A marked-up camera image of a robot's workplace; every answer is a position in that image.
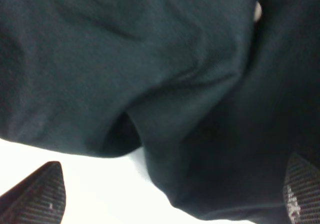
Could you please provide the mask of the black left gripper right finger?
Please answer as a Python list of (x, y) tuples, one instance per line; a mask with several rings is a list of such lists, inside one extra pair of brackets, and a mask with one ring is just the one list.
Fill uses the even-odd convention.
[(292, 224), (320, 222), (320, 170), (296, 153), (288, 160), (283, 198)]

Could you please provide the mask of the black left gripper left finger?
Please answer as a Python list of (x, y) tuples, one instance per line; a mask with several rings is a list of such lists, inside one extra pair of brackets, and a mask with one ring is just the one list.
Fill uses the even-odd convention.
[(66, 209), (61, 163), (49, 161), (0, 196), (2, 224), (60, 224)]

